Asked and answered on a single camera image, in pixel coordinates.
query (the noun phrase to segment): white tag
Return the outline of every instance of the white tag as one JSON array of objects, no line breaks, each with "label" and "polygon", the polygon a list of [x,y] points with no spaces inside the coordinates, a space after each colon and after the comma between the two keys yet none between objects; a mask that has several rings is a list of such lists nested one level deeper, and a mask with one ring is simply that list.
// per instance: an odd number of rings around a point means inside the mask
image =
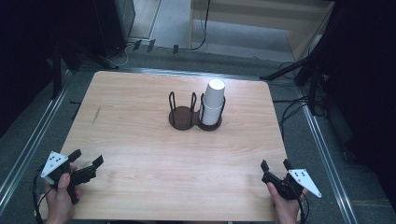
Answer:
[{"label": "white tag", "polygon": [[321,193],[305,169],[289,170],[289,174],[299,185],[309,190],[309,192],[315,194],[318,198],[321,198]]}]

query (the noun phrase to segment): wire cup holder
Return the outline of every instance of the wire cup holder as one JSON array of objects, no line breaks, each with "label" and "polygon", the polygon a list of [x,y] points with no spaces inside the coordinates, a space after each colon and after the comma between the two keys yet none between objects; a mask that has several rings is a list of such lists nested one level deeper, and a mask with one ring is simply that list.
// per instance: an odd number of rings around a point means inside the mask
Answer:
[{"label": "wire cup holder", "polygon": [[[200,120],[201,110],[194,112],[195,104],[197,101],[197,96],[195,92],[193,92],[191,95],[190,107],[184,105],[176,107],[175,93],[171,91],[171,93],[169,94],[169,105],[171,108],[171,112],[169,113],[169,123],[172,125],[172,127],[181,131],[188,130],[192,128],[194,125],[197,125],[200,129],[204,131],[215,131],[221,125],[222,122],[221,115],[225,106],[225,97],[223,98],[224,101],[221,107],[218,121],[213,125],[205,125]],[[201,94],[202,118],[205,116],[205,107],[204,107],[203,99],[204,99],[204,94],[202,93]]]}]

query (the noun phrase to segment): black stand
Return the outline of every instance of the black stand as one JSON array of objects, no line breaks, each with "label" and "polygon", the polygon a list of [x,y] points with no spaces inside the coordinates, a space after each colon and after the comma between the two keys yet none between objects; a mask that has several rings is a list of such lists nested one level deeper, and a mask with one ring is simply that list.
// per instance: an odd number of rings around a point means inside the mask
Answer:
[{"label": "black stand", "polygon": [[354,3],[348,5],[344,4],[340,6],[339,3],[335,3],[333,11],[336,10],[336,14],[334,15],[334,13],[332,13],[325,33],[308,56],[301,59],[299,62],[296,62],[273,73],[272,75],[269,75],[267,77],[260,77],[260,79],[274,80],[301,67],[301,70],[294,79],[294,83],[297,86],[303,86],[306,81],[311,77],[308,95],[308,108],[310,109],[312,115],[315,116],[315,97],[318,87],[318,81],[322,72],[321,69],[323,68],[322,65],[328,60],[328,55],[332,47],[337,44],[338,38],[340,38],[339,27],[344,20],[344,17],[347,15],[349,9],[353,7],[353,4]]},{"label": "black stand", "polygon": [[78,71],[81,67],[81,62],[78,59],[76,52],[80,52],[89,57],[94,62],[102,65],[106,69],[113,69],[109,63],[105,62],[98,56],[91,53],[81,45],[70,40],[59,40],[53,47],[52,63],[53,63],[53,93],[51,99],[55,99],[62,89],[62,66],[61,56],[64,59],[67,67],[70,70]]}]

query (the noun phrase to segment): round base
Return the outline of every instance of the round base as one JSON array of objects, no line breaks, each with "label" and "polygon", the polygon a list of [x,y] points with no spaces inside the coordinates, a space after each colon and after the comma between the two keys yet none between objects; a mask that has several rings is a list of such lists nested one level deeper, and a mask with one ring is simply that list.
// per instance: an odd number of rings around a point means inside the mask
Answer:
[{"label": "round base", "polygon": [[198,117],[195,113],[191,113],[190,108],[186,106],[178,106],[173,112],[175,121],[173,120],[172,112],[169,113],[169,123],[178,130],[188,130],[196,124]]},{"label": "round base", "polygon": [[181,131],[188,130],[192,128],[194,125],[197,125],[200,129],[211,132],[211,131],[215,131],[221,125],[221,121],[222,121],[221,117],[219,118],[217,124],[205,125],[199,119],[199,114],[200,114],[200,110],[191,113],[189,107],[178,106],[176,107],[176,110],[174,110],[173,116],[172,116],[172,112],[169,113],[169,123],[172,125],[172,127]]},{"label": "round base", "polygon": [[198,119],[197,126],[198,126],[200,129],[204,130],[204,131],[209,131],[209,132],[211,132],[211,131],[215,131],[215,130],[221,125],[221,121],[222,121],[222,118],[220,117],[218,123],[216,123],[216,124],[214,124],[214,125],[205,125],[205,124],[203,124],[203,123],[201,122],[200,119]]}]

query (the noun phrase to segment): cable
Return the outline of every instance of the cable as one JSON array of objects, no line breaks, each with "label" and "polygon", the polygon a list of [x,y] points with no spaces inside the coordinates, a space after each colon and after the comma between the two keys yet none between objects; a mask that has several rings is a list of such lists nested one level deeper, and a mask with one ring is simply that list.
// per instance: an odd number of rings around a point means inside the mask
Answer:
[{"label": "cable", "polygon": [[200,46],[198,46],[195,49],[182,49],[182,50],[198,50],[206,41],[206,26],[207,26],[207,17],[209,16],[209,7],[210,7],[210,0],[207,1],[207,9],[206,9],[206,16],[205,16],[205,25],[204,25],[204,39],[202,40],[202,43]]},{"label": "cable", "polygon": [[[303,108],[304,106],[308,105],[308,96],[303,96],[303,97],[300,97],[300,98],[295,99],[295,100],[274,100],[273,103],[274,103],[274,104],[276,104],[276,103],[291,103],[291,104],[288,105],[288,106],[286,107],[286,109],[284,110],[284,112],[283,112],[283,114],[282,114],[282,117],[281,117],[281,119],[280,119],[280,122],[278,123],[278,124],[279,124],[279,128],[280,128],[280,133],[281,133],[281,136],[282,136],[282,140],[285,141],[285,128],[284,128],[284,123],[285,123],[285,121],[286,121],[287,119],[289,119],[291,116],[295,115],[298,111],[300,111],[301,108]],[[295,108],[294,110],[292,110],[292,111],[287,115],[288,111],[289,111],[295,104],[297,104],[297,103],[302,103],[302,104],[299,105],[299,106],[298,106],[297,108]],[[320,100],[316,100],[316,101],[314,102],[314,105],[319,105],[319,106],[322,106],[322,107],[323,107],[322,100],[321,100],[321,99],[320,99]],[[324,116],[324,112],[323,112],[322,114],[318,114],[318,113],[316,113],[316,114],[317,114],[317,116],[319,116],[319,117]]]}]

